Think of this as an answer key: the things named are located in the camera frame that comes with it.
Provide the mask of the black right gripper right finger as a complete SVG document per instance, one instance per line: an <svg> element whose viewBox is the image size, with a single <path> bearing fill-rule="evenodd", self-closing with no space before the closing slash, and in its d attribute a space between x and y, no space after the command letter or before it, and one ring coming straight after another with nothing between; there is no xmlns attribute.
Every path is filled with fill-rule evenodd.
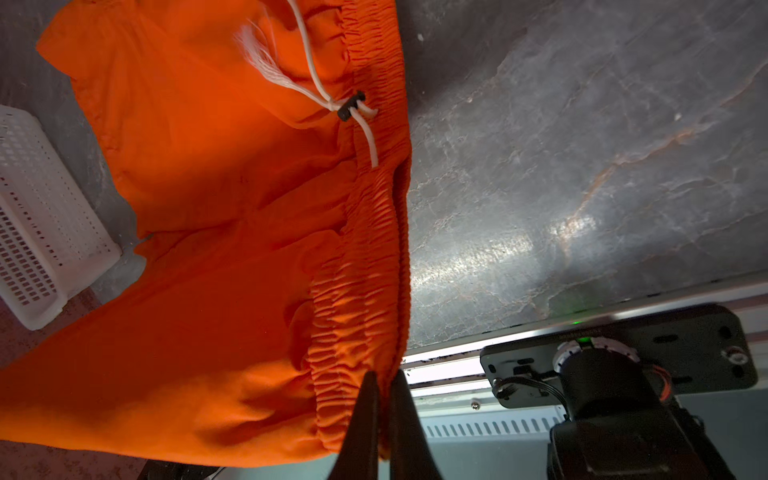
<svg viewBox="0 0 768 480"><path fill-rule="evenodd" d="M441 480L402 370L392 381L388 412L390 478Z"/></svg>

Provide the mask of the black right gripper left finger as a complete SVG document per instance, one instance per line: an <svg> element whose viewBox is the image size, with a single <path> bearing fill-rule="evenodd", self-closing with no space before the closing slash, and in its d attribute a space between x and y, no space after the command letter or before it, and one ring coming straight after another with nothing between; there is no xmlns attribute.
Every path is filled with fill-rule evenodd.
<svg viewBox="0 0 768 480"><path fill-rule="evenodd" d="M369 371L363 377L342 448L328 480L378 478L379 407L377 375Z"/></svg>

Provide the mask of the orange shorts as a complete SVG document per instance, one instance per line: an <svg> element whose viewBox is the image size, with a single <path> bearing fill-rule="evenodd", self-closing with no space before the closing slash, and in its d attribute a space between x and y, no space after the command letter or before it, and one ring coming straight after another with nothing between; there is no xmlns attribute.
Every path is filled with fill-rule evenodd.
<svg viewBox="0 0 768 480"><path fill-rule="evenodd" d="M408 339L395 3L73 1L37 49L146 266L2 370L2 438L226 467L339 451Z"/></svg>

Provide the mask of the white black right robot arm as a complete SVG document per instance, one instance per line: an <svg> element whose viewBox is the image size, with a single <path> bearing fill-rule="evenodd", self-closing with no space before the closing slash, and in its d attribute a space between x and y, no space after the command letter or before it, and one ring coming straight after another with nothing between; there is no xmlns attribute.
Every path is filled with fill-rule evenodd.
<svg viewBox="0 0 768 480"><path fill-rule="evenodd" d="M547 390L566 408L547 445L550 479L731 479L727 462L702 424L658 394L630 356L597 345L575 345L558 376L562 386L512 376L492 384L495 395L511 386ZM389 387L380 413L377 375L363 378L332 479L378 478L380 441L389 447L393 479L439 479L404 372Z"/></svg>

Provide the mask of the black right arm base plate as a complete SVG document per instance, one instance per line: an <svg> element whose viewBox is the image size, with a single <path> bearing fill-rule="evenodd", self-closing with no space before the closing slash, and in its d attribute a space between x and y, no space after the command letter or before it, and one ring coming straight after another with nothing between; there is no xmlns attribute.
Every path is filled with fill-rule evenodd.
<svg viewBox="0 0 768 480"><path fill-rule="evenodd" d="M498 402L523 408L559 402L570 410L597 398L744 390L758 372L740 319L720 305L688 307L588 325L482 349Z"/></svg>

